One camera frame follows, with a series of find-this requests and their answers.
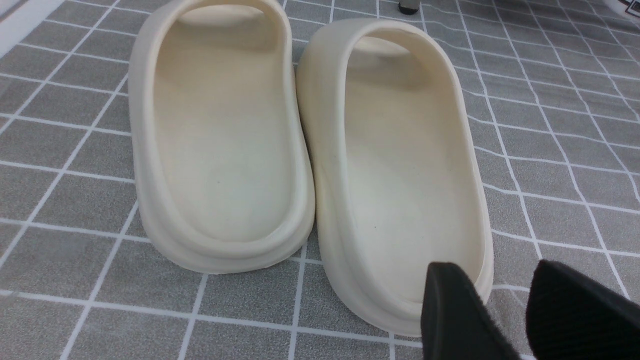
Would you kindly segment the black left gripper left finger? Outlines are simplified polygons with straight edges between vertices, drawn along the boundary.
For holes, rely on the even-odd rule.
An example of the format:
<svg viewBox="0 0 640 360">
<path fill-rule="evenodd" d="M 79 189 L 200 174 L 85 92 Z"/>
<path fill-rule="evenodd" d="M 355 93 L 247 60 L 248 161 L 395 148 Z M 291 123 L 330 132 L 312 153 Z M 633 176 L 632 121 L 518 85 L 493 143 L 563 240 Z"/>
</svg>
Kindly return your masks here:
<svg viewBox="0 0 640 360">
<path fill-rule="evenodd" d="M 493 322 L 466 272 L 452 262 L 431 262 L 423 292 L 425 360 L 519 360 Z"/>
</svg>

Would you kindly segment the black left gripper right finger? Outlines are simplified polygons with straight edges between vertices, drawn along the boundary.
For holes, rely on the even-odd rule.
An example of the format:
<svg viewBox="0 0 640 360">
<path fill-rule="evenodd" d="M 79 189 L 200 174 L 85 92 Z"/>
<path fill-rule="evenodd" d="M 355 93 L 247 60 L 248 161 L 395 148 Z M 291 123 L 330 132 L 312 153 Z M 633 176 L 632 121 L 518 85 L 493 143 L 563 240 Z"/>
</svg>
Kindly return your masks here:
<svg viewBox="0 0 640 360">
<path fill-rule="evenodd" d="M 525 332 L 538 360 L 637 360 L 639 305 L 557 260 L 540 260 Z"/>
</svg>

